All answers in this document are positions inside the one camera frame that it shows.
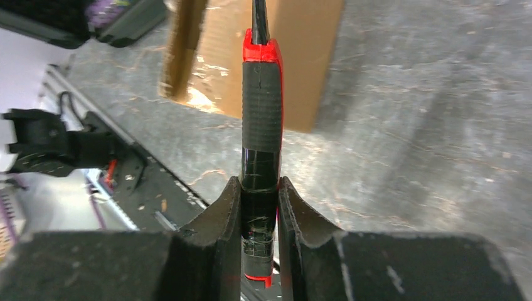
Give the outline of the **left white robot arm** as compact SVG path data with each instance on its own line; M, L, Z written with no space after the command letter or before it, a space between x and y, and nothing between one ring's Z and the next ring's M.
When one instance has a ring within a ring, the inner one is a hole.
M1 114L1 172L37 172L66 177L75 169L112 168L126 155L126 144L81 119L72 93L58 94L58 112L12 108Z

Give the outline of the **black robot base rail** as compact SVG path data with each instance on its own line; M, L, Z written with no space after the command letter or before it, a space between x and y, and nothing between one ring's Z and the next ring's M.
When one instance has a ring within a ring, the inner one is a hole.
M118 142L117 157L104 169L85 172L93 187L130 229L177 230L208 203L141 144L89 112L86 123Z

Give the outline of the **red box cutter knife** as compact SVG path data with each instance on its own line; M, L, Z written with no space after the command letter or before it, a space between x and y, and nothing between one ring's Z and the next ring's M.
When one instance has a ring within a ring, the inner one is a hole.
M242 270L258 288L272 285L284 121L283 66L270 37L265 1L252 1L243 40Z

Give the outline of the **brown cardboard express box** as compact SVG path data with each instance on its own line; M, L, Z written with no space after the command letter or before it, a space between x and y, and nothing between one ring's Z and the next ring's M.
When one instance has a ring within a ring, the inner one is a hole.
M158 92L178 104L239 118L243 63L282 67L284 127L310 132L343 1L267 1L268 45L254 45L251 1L167 1L170 29Z

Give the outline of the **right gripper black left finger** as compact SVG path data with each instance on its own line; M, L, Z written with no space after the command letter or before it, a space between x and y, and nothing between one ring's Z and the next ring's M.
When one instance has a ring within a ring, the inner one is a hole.
M240 300L240 183L176 231L52 231L1 263L2 300Z

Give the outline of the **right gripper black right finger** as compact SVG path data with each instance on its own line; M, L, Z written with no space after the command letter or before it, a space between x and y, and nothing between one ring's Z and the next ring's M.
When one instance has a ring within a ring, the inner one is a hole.
M284 300L522 300L498 248L470 233L342 230L279 187Z

